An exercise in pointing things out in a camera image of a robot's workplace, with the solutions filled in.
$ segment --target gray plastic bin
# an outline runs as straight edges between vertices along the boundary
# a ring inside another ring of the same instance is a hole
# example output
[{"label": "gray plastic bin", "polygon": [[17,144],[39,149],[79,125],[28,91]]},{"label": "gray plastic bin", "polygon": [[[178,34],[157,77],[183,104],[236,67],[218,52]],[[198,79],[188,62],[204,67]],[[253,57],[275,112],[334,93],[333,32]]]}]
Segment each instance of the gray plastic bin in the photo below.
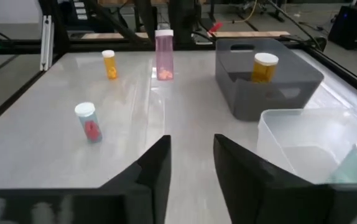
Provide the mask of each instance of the gray plastic bin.
[{"label": "gray plastic bin", "polygon": [[[250,82],[254,55],[259,52],[279,57],[270,83]],[[216,81],[236,119],[257,121],[264,110],[303,108],[322,80],[318,70],[274,39],[216,43]]]}]

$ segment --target wooden board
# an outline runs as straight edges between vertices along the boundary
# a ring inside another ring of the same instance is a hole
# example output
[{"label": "wooden board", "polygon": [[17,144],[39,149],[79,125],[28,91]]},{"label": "wooden board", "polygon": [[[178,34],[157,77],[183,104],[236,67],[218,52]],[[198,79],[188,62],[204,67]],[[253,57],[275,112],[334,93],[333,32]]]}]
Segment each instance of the wooden board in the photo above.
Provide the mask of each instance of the wooden board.
[{"label": "wooden board", "polygon": [[279,37],[280,35],[290,35],[286,31],[268,32],[214,32],[216,37]]},{"label": "wooden board", "polygon": [[[148,38],[147,33],[136,33],[141,38]],[[106,34],[85,34],[82,39],[124,39],[119,33]]]},{"label": "wooden board", "polygon": [[[148,38],[147,33],[136,33],[141,38]],[[286,31],[269,31],[269,32],[214,32],[216,37],[279,37],[280,35],[290,35]],[[85,34],[82,39],[123,39],[119,33],[106,34]]]}]

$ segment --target pink bottle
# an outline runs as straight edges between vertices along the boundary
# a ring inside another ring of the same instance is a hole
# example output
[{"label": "pink bottle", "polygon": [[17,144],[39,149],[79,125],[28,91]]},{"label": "pink bottle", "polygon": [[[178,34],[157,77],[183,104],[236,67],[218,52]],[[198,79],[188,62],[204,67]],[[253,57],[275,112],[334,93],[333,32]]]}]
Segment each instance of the pink bottle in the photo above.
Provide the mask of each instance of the pink bottle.
[{"label": "pink bottle", "polygon": [[173,30],[156,30],[156,72],[158,80],[173,79]]}]

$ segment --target white table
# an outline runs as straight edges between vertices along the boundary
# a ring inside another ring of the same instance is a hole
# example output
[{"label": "white table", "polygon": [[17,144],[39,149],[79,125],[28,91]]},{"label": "white table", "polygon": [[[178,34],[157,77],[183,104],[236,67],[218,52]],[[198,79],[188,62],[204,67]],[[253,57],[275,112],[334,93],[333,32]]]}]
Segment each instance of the white table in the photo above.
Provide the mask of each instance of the white table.
[{"label": "white table", "polygon": [[[306,53],[325,80],[307,108],[357,113],[357,91]],[[215,78],[214,52],[176,52],[172,82],[155,78],[153,52],[118,52],[119,79],[99,53],[66,54],[0,117],[0,188],[99,187],[163,134],[172,136],[166,223],[229,223],[213,160],[221,133],[255,150],[257,123],[234,119]],[[103,141],[88,144],[76,104],[92,101]]]},{"label": "white table", "polygon": [[[11,57],[0,55],[0,65]],[[18,55],[0,68],[0,106],[39,72],[39,62],[40,55]]]}]

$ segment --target red object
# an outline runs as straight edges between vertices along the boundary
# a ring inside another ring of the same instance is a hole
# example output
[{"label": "red object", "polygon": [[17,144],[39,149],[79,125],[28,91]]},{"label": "red object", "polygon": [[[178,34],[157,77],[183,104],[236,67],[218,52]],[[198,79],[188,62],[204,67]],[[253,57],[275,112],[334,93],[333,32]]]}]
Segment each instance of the red object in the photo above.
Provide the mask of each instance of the red object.
[{"label": "red object", "polygon": [[223,26],[223,23],[222,23],[222,22],[217,22],[217,23],[215,24],[215,26],[213,26],[213,27],[208,31],[208,33],[211,34],[211,33],[213,33],[213,32],[216,32],[216,31],[218,31],[222,26]]},{"label": "red object", "polygon": [[98,137],[101,134],[98,125],[94,121],[85,122],[85,133],[87,138],[92,141],[97,141]]}]

